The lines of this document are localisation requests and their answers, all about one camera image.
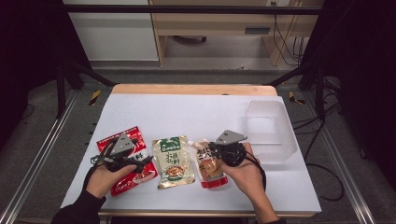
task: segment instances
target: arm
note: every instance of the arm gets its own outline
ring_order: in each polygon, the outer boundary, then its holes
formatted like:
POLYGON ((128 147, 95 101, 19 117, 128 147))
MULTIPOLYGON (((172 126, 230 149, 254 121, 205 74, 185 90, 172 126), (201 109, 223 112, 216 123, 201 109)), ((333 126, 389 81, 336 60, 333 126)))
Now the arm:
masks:
MULTIPOLYGON (((250 144, 244 144, 244 147, 247 152, 253 155, 250 144)), ((250 199, 259 224, 286 223, 286 220, 283 218, 279 219, 276 215, 271 202, 265 194, 264 186, 262 185, 262 174, 251 161, 244 160, 237 167, 230 167, 222 162, 221 169, 235 181, 236 186, 250 199)))
POLYGON ((98 212, 106 201, 105 195, 123 176, 136 168, 125 166, 117 172, 110 172, 104 165, 98 166, 89 176, 88 185, 83 189, 73 204, 62 208, 52 219, 51 224, 98 224, 98 212))

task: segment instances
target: hand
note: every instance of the hand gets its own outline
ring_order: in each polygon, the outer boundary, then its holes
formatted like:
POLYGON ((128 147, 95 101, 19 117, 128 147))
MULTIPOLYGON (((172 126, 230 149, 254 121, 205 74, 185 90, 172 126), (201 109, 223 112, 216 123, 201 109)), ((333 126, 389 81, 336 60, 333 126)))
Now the hand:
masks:
POLYGON ((130 174, 134 169, 136 169, 136 165, 128 165, 113 173, 107 170, 103 164, 99 164, 91 175, 86 190, 91 195, 101 199, 105 197, 117 181, 130 174))
MULTIPOLYGON (((253 155, 251 145, 249 143, 244 143, 243 145, 245 150, 253 155)), ((247 154, 247 157, 254 160, 254 158, 249 154, 247 154)), ((243 160, 237 167, 228 166, 223 161, 220 161, 220 167, 224 173, 229 175, 235 181, 236 186, 238 186, 238 188, 249 198, 257 195, 258 193, 264 192, 262 174, 260 173, 259 168, 251 161, 243 160)))

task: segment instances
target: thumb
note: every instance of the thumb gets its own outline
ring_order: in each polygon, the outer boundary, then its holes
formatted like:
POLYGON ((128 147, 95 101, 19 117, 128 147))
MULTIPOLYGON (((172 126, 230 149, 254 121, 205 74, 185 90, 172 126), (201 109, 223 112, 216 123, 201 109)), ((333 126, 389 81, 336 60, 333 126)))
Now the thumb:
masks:
POLYGON ((130 174, 134 169, 136 169, 136 165, 127 165, 119 169, 116 174, 118 178, 124 177, 130 174))

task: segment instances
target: white desk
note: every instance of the white desk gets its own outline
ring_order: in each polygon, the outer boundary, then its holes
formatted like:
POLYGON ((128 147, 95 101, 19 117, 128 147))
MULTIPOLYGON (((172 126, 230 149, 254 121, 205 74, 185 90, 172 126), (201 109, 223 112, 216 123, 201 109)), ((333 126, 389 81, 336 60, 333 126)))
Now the white desk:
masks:
MULTIPOLYGON (((62 207, 73 203, 80 194, 82 180, 91 167, 90 158, 98 154, 96 141, 134 126, 139 127, 150 152, 152 140, 166 137, 187 135, 193 141, 215 140, 225 129, 243 131, 241 119, 251 100, 274 97, 277 97, 275 89, 263 86, 116 86, 62 207)), ((300 149, 285 163, 262 162, 267 174, 266 192, 280 216, 310 217, 321 211, 300 149)), ((193 184, 170 189, 157 189, 159 180, 157 176, 117 197, 107 195, 100 215, 254 216, 250 201, 231 178, 227 185, 215 189, 203 189, 198 176, 193 184)))

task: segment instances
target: white tabletop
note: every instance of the white tabletop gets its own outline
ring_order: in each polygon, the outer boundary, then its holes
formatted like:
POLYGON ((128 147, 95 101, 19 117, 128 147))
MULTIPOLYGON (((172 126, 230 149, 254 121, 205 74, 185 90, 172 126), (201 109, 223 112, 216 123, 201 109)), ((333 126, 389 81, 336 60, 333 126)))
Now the white tabletop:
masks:
MULTIPOLYGON (((83 179, 92 166, 90 158, 99 153, 98 140, 137 126, 150 154, 152 140, 186 135, 192 141, 204 138, 215 141, 224 130, 243 133, 245 111, 252 100, 283 104, 278 96, 110 94, 62 207, 73 203, 80 194, 83 179)), ((267 195, 279 215, 313 216, 321 211, 299 148, 283 163, 261 162, 267 174, 267 195)), ((198 175, 193 184, 170 189, 157 189, 159 181, 157 176, 116 197, 108 194, 102 213, 112 216, 254 215, 250 201, 230 177, 227 185, 214 189, 203 189, 198 175)))

